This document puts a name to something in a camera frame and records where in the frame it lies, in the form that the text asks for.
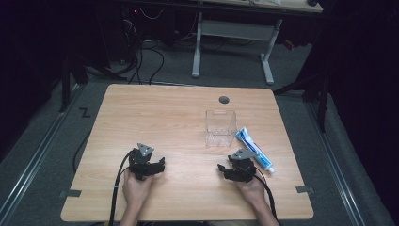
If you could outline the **clear plastic container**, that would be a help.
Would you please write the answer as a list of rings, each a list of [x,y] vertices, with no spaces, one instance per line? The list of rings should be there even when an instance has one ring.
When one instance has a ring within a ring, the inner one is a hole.
[[[206,146],[229,147],[237,132],[236,113],[233,110],[205,112]]]

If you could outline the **white-legged background desk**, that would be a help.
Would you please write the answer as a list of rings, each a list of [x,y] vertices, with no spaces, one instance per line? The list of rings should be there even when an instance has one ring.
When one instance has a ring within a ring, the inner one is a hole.
[[[199,0],[205,3],[225,4],[254,9],[273,9],[280,12],[322,13],[323,8],[318,0]],[[260,54],[265,81],[268,85],[274,84],[270,69],[269,58],[275,45],[282,18],[278,17],[273,25],[260,23],[230,22],[223,19],[203,19],[198,14],[196,49],[193,59],[192,76],[200,76],[201,39],[203,36],[233,38],[239,40],[259,40],[267,43],[264,53]]]

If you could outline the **black metal stand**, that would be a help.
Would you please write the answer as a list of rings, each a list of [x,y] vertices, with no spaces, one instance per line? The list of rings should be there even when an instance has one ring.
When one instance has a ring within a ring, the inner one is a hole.
[[[98,71],[101,75],[108,77],[110,79],[124,80],[124,77],[111,72],[104,66],[96,64],[94,61],[89,60],[86,57],[78,55],[66,56],[63,61],[63,73],[61,76],[62,83],[62,95],[61,95],[61,112],[65,112],[67,107],[70,105],[72,98],[71,90],[71,77],[74,78],[78,85],[86,85],[88,83],[88,73],[86,71],[86,66],[93,68]]]
[[[327,112],[327,95],[330,76],[328,73],[315,74],[306,78],[296,79],[295,82],[273,91],[275,95],[281,95],[289,90],[303,89],[302,100],[305,103],[317,101],[316,122],[319,129],[325,133],[325,116]]]

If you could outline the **metal floor rail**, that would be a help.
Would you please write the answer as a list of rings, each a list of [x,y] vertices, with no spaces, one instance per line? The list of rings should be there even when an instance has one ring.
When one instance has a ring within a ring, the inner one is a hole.
[[[311,117],[311,121],[316,130],[316,133],[321,140],[322,147],[326,156],[326,161],[329,166],[330,174],[340,194],[343,206],[346,210],[347,215],[350,218],[352,226],[366,226],[364,218],[359,210],[358,204],[353,196],[353,192],[346,181],[340,163],[327,138],[327,134],[322,131],[320,125],[318,124],[317,114],[313,104],[305,103],[304,106],[306,107],[307,112]]]
[[[61,107],[61,86],[33,117],[5,160],[0,163],[0,226],[7,226],[31,185],[72,105],[84,90],[73,85],[71,101]]]

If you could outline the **person's left hand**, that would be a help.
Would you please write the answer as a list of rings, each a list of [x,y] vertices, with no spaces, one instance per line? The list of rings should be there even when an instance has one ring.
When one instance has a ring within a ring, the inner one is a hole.
[[[142,206],[150,193],[153,176],[148,176],[144,181],[136,179],[136,176],[126,170],[123,173],[123,195],[128,207]]]

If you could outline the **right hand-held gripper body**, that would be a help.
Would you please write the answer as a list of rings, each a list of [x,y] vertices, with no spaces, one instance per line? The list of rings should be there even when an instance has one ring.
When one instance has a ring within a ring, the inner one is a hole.
[[[256,169],[252,158],[256,157],[256,154],[250,150],[239,149],[237,152],[228,156],[231,162],[232,169],[238,177],[238,182],[249,182],[253,179],[256,174]]]

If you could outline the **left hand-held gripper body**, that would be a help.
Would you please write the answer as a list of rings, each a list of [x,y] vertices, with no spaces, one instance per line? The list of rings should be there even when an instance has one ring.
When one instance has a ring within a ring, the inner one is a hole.
[[[129,171],[136,179],[144,181],[147,176],[155,175],[159,172],[159,164],[151,163],[154,148],[138,143],[129,153]]]

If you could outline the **person's right hand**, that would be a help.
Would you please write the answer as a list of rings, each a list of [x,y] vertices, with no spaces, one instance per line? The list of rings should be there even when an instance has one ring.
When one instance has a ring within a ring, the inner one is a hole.
[[[246,202],[248,202],[253,209],[264,209],[267,207],[263,184],[259,180],[252,179],[247,183],[235,182],[234,184],[238,187]]]

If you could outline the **blue and white toothpaste tube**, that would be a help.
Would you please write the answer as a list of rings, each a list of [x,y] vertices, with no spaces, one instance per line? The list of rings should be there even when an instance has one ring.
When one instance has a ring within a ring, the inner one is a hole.
[[[242,141],[250,151],[256,154],[255,159],[264,170],[268,171],[270,174],[275,172],[273,163],[254,142],[246,127],[243,127],[237,131],[235,137]]]

